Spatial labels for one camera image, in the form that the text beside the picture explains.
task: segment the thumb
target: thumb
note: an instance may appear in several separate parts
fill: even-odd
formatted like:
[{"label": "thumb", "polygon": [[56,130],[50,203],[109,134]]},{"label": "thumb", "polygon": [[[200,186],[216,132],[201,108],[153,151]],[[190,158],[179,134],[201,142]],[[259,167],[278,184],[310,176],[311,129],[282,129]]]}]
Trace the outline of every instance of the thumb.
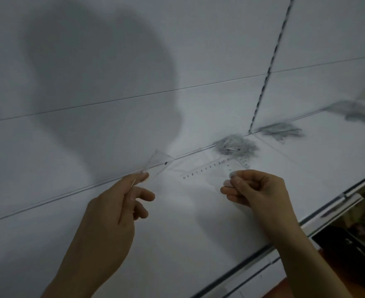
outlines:
[{"label": "thumb", "polygon": [[127,225],[129,223],[134,223],[134,208],[135,208],[135,198],[137,196],[137,191],[134,187],[130,189],[128,193],[124,196],[122,211],[120,213],[119,224]]},{"label": "thumb", "polygon": [[256,190],[251,188],[250,185],[247,184],[247,182],[245,182],[238,176],[232,177],[231,184],[233,187],[236,188],[237,191],[239,191],[242,195],[244,195],[249,202],[252,198],[254,198],[258,194]]}]

